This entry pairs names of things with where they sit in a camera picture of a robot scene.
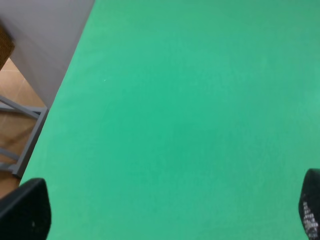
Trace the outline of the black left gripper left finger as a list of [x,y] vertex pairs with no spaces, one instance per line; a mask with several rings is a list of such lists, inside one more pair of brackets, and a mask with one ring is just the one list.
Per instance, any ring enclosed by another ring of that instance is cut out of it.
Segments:
[[43,178],[31,178],[0,199],[2,240],[45,240],[51,223],[51,205]]

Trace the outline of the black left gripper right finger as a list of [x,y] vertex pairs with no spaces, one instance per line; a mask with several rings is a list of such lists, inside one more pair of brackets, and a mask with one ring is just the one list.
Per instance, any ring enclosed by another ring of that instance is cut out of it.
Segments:
[[303,179],[299,217],[309,240],[320,239],[320,169],[310,168]]

